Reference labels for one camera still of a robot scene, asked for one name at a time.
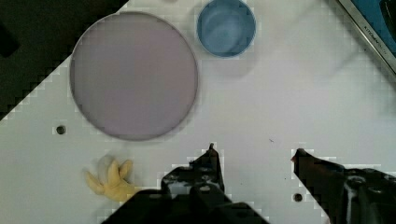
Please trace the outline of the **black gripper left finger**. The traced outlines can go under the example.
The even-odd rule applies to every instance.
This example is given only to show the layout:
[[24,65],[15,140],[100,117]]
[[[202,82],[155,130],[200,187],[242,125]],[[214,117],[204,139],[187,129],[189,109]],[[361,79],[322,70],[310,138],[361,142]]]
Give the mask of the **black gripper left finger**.
[[210,143],[205,153],[190,161],[188,166],[179,166],[165,175],[161,181],[161,190],[175,198],[177,195],[189,194],[193,187],[205,185],[225,190],[219,153],[215,150],[214,143]]

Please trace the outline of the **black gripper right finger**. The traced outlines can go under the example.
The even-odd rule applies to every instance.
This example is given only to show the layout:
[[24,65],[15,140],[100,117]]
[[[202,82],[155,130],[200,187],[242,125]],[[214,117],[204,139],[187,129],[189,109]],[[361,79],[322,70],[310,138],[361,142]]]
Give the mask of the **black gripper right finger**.
[[372,168],[350,168],[299,148],[293,172],[331,224],[396,224],[395,177]]

